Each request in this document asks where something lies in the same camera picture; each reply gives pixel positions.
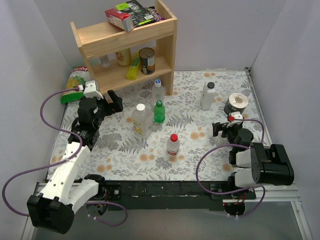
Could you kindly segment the green plastic bottle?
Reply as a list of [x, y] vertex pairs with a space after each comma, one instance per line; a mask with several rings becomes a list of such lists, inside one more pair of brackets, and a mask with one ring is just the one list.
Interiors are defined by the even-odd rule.
[[163, 102], [161, 100], [157, 100], [154, 106], [154, 121], [156, 123], [163, 123], [166, 117], [166, 110]]

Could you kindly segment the red bottle cap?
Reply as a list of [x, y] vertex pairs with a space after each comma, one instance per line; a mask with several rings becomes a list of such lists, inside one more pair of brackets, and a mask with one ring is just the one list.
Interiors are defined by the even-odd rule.
[[172, 142], [176, 142], [176, 141], [178, 140], [178, 136], [177, 136], [176, 134], [172, 134], [172, 135], [170, 136], [170, 140], [171, 140]]

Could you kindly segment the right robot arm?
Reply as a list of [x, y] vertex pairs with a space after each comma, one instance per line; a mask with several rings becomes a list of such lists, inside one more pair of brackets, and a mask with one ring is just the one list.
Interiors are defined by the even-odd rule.
[[229, 151], [229, 163], [243, 169], [233, 172], [226, 181], [230, 198], [237, 199], [245, 188], [258, 185], [292, 185], [294, 169], [282, 144], [264, 146], [261, 142], [253, 142], [253, 133], [244, 128], [243, 123], [216, 122], [212, 127], [214, 137], [221, 132], [222, 138], [235, 144]]

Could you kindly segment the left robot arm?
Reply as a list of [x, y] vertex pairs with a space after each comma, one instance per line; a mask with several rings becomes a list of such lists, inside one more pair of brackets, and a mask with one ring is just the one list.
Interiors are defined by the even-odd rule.
[[107, 200], [109, 191], [105, 178], [98, 174], [87, 175], [78, 187], [72, 185], [84, 161], [90, 156], [106, 116], [123, 111], [122, 98], [108, 90], [112, 102], [105, 97], [84, 96], [71, 125], [71, 134], [64, 156], [51, 179], [37, 195], [31, 195], [27, 209], [34, 227], [65, 234], [74, 221], [76, 212], [91, 198]]

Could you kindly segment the clear bottle red label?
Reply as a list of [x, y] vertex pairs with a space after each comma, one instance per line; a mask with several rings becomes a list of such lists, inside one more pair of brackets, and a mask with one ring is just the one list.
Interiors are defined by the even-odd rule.
[[178, 154], [178, 152], [179, 152], [179, 149], [180, 149], [179, 138], [178, 138], [178, 140], [176, 142], [172, 142], [170, 137], [169, 137], [169, 139], [167, 141], [166, 152], [170, 156], [176, 156]]

